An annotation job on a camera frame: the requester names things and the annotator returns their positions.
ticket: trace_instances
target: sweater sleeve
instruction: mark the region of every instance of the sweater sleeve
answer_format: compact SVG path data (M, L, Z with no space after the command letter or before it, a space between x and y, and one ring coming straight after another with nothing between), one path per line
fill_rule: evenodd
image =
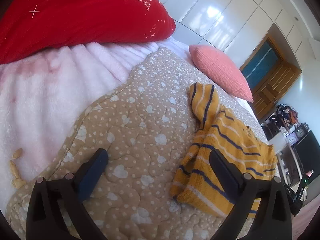
M201 130L209 130L220 104L214 85L194 83L190 86L190 102L192 111L200 121Z

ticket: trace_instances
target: desk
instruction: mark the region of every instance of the desk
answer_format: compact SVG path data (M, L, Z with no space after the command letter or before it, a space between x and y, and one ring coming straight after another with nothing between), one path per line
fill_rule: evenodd
M280 131L269 141L269 144L273 144L274 146L274 150L278 158L278 167L281 179L284 180L284 182L287 183L294 192L297 192L303 174L295 152L290 146L286 136L282 131ZM306 197L307 190L305 189L301 197L301 201L305 201L307 199Z

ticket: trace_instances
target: clock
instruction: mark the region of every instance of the clock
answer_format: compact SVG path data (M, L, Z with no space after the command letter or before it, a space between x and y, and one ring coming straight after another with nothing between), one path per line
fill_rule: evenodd
M287 139L288 139L288 142L290 143L291 146L299 141L299 138L297 137L297 135L294 132L289 134L287 136Z
M294 133L297 135L298 139L302 139L303 137L305 137L307 135L307 131L304 129L304 127L301 125L299 126Z

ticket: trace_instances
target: beige quilt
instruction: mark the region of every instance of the beige quilt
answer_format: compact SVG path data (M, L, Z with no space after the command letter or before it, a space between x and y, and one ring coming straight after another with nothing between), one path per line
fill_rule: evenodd
M169 196L175 171L198 129L188 102L188 88L195 82L213 84L166 48L150 54L126 84L79 116L57 157L40 176L63 178L104 148L109 163L83 204L109 240L210 239L223 219ZM257 121L215 86L221 103L266 142ZM22 239L35 180L12 196L6 210L7 220ZM61 210L71 234L79 237ZM247 233L251 223L248 219L239 236Z

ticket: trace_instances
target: screw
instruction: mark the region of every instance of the screw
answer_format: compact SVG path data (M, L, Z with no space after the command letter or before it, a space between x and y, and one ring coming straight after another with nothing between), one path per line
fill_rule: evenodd
M247 180L252 179L252 176L251 176L250 173L245 173L245 174L243 174L243 177L244 177L245 179L247 179Z
M39 177L39 178L36 180L37 183L41 183L42 181L43 181L43 177Z
M66 179L73 179L73 173L68 173L66 176L65 176Z
M275 176L273 179L275 180L276 183L280 183L281 182L281 178L279 178L277 176Z

